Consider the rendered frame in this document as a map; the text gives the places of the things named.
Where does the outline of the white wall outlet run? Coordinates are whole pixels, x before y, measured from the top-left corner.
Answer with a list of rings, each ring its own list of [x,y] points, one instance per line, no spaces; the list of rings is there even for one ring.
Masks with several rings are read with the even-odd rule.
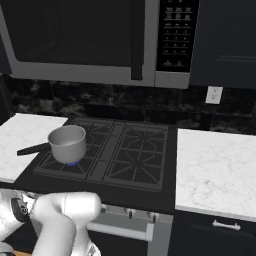
[[[219,104],[222,96],[222,87],[209,86],[206,94],[206,104]]]

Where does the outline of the dark blue wall cupboard door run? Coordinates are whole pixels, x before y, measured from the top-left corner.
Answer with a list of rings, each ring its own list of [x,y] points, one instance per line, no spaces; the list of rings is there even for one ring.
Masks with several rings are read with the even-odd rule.
[[[256,90],[256,0],[200,0],[190,83]]]

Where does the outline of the dark oven door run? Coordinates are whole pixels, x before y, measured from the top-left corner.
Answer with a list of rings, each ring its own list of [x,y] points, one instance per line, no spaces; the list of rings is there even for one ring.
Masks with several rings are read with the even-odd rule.
[[[148,243],[142,240],[89,231],[101,256],[147,256]]]

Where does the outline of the dark blue drawer front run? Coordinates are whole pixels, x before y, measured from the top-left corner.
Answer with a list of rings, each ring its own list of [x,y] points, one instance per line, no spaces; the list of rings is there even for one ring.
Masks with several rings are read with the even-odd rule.
[[[215,219],[241,229],[213,227]],[[256,222],[176,210],[168,256],[256,256]]]

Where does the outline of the silver black microwave oven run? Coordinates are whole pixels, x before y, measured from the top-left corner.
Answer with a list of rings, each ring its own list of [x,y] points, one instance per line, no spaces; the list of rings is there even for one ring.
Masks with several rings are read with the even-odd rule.
[[[19,79],[185,89],[200,0],[144,0],[141,81],[130,0],[0,0],[0,72]]]

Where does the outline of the black gas stove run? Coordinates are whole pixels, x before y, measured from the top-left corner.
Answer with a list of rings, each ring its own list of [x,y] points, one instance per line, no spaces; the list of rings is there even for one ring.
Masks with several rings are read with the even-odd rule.
[[[94,192],[108,209],[92,223],[138,231],[153,224],[153,240],[145,241],[147,256],[167,256],[175,209],[177,129],[92,118],[66,123],[86,130],[86,155],[64,165],[48,151],[40,153],[15,186],[40,194]],[[126,208],[133,209],[132,219]],[[156,223],[149,212],[159,214]]]

